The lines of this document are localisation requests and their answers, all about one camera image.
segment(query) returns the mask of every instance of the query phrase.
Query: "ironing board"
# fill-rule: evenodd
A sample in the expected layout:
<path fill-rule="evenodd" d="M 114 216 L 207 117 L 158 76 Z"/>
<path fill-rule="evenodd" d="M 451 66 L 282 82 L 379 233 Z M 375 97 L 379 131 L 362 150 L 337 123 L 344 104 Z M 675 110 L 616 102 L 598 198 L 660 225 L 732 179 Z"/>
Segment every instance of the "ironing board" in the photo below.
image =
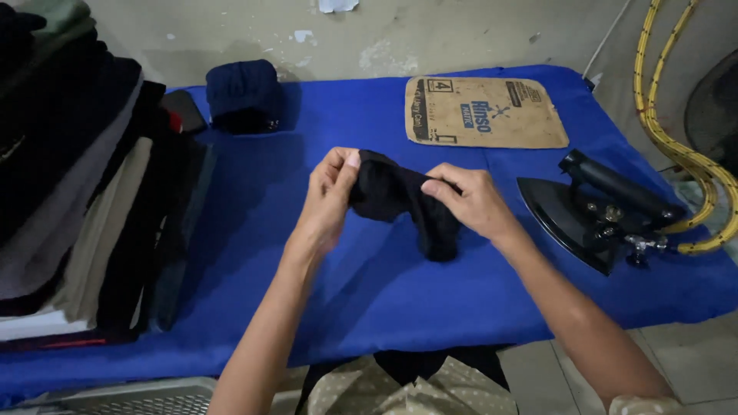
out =
<path fill-rule="evenodd" d="M 738 306 L 738 268 L 724 252 L 654 257 L 650 270 L 621 262 L 606 278 L 562 249 L 532 218 L 515 179 L 566 180 L 556 164 L 575 147 L 677 201 L 602 111 L 580 74 L 525 66 L 453 75 L 538 80 L 558 108 L 570 148 L 412 143 L 403 120 L 407 78 L 288 83 L 291 108 L 284 126 L 291 131 L 230 137 L 208 130 L 199 136 L 217 145 L 218 164 L 190 245 L 182 308 L 172 331 L 120 346 L 2 354 L 0 391 L 17 399 L 57 388 L 220 373 L 277 268 L 308 174 L 337 145 L 379 151 L 417 171 L 441 162 L 488 170 L 544 254 L 625 328 L 693 323 Z M 207 119 L 204 87 L 187 90 Z M 684 237 L 705 234 L 699 229 Z M 458 258 L 436 264 L 422 257 L 416 239 L 409 216 L 386 224 L 348 213 L 339 246 L 317 274 L 291 366 L 382 349 L 427 351 L 552 338 L 513 270 L 487 241 L 465 229 Z"/>

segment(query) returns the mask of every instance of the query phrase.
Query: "hand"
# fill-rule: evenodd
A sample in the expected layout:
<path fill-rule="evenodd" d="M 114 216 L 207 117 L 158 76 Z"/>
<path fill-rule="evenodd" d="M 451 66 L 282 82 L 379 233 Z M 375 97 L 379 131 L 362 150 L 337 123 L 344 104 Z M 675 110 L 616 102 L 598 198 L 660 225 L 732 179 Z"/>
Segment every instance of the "hand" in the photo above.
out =
<path fill-rule="evenodd" d="M 511 242 L 525 241 L 528 234 L 512 214 L 492 178 L 484 170 L 466 170 L 443 163 L 427 173 L 436 179 L 453 183 L 461 189 L 459 195 L 440 180 L 428 180 L 421 187 L 423 193 L 446 205 L 461 223 L 489 239 L 500 249 Z"/>
<path fill-rule="evenodd" d="M 348 194 L 359 174 L 359 150 L 332 148 L 310 174 L 308 195 L 288 247 L 323 256 L 338 244 Z"/>

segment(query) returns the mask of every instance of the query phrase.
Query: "navy blue beanie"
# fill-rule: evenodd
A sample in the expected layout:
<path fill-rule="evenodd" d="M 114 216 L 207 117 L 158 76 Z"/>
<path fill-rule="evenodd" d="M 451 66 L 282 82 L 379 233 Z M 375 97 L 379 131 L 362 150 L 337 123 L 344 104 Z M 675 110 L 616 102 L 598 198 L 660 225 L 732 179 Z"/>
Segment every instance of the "navy blue beanie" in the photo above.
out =
<path fill-rule="evenodd" d="M 276 129 L 284 97 L 270 62 L 260 59 L 225 64 L 211 69 L 205 80 L 214 127 L 233 134 Z"/>

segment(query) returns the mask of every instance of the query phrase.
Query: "stack of folded clothes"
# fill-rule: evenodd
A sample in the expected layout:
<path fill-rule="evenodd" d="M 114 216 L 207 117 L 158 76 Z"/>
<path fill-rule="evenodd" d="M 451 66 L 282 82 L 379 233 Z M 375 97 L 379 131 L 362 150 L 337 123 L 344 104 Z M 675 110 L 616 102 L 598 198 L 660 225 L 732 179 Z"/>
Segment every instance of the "stack of folded clothes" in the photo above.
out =
<path fill-rule="evenodd" d="M 182 267 L 210 149 L 81 0 L 0 3 L 0 56 L 0 349 L 135 340 Z"/>

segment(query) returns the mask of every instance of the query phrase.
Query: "smartphone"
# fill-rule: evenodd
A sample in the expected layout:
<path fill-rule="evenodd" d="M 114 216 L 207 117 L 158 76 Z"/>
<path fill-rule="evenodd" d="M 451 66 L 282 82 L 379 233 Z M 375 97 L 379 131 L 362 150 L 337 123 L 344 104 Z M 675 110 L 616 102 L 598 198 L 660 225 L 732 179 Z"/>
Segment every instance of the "smartphone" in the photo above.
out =
<path fill-rule="evenodd" d="M 174 92 L 164 95 L 162 98 L 162 106 L 170 112 L 175 112 L 182 119 L 182 132 L 187 134 L 197 134 L 207 128 L 205 119 L 197 109 L 195 100 L 189 92 L 184 89 L 178 89 Z"/>

